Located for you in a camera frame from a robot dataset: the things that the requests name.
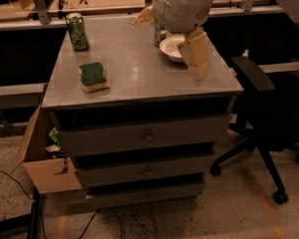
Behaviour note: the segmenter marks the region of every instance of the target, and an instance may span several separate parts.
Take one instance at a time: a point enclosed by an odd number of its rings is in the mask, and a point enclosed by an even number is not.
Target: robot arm
[[[135,19],[142,23],[163,25],[173,34],[183,34],[184,42],[178,49],[191,75],[199,82],[206,75],[206,35],[201,25],[207,20],[213,0],[152,0]]]

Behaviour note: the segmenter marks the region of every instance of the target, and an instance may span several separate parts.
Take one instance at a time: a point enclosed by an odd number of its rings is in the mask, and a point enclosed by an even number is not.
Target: white bowl
[[[170,60],[181,63],[183,62],[183,59],[177,45],[183,41],[183,36],[171,36],[162,40],[159,44],[159,48],[161,51],[168,55]]]

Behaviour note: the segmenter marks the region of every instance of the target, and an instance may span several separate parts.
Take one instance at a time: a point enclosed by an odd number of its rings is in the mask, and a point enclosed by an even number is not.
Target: green sponge
[[[82,88],[86,92],[94,92],[109,88],[103,65],[99,62],[79,66]]]

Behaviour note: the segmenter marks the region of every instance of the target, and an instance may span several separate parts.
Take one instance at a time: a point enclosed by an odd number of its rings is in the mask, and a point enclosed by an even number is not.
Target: floor
[[[9,172],[22,136],[0,138],[0,170]],[[212,161],[241,141],[228,132],[215,154],[206,157],[206,185],[197,197],[99,211],[83,238],[112,239],[299,239],[299,164],[295,153],[273,153],[289,201],[276,204],[276,187],[255,150],[242,153],[223,165],[222,175],[212,177]],[[12,174],[28,194],[32,183],[20,166]],[[95,210],[84,202],[83,191],[42,195],[46,238],[81,238]],[[26,214],[31,201],[8,176],[0,173],[0,220]],[[25,231],[0,238],[27,238]],[[39,224],[37,238],[44,238]]]

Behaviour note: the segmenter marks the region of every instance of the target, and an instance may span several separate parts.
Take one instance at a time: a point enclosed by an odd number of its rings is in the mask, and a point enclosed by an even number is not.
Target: black chair
[[[289,77],[288,84],[275,87],[268,75],[246,57],[232,59],[237,79],[244,92],[237,99],[233,111],[236,122],[229,128],[245,136],[246,140],[216,159],[210,169],[213,176],[221,173],[220,163],[248,149],[258,148],[278,187],[274,200],[282,204],[288,195],[269,151],[291,148],[299,151],[299,77]]]

